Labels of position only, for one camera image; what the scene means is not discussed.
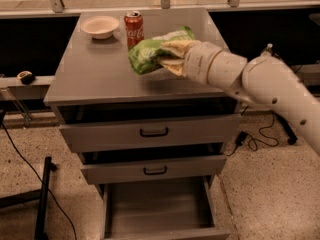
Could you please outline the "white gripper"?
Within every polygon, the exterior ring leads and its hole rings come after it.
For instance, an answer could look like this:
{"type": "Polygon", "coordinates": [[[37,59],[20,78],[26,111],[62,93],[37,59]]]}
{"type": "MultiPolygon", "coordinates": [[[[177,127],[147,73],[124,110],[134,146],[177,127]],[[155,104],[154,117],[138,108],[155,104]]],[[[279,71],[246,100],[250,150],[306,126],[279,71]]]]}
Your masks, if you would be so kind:
{"type": "Polygon", "coordinates": [[[157,62],[174,75],[204,85],[211,85],[229,91],[241,85],[242,71],[247,65],[246,58],[224,51],[219,46],[198,40],[173,40],[160,48],[178,58],[159,57],[157,62]]]}

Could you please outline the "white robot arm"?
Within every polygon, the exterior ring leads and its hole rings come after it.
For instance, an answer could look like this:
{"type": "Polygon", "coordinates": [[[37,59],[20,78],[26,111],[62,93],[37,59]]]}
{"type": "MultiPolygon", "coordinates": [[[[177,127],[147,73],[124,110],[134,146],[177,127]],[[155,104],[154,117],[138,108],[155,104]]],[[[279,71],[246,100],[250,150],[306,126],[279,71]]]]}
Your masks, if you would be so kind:
{"type": "Polygon", "coordinates": [[[249,61],[197,40],[167,41],[160,48],[170,56],[158,62],[171,73],[274,111],[320,154],[320,102],[281,60],[261,55],[249,61]]]}

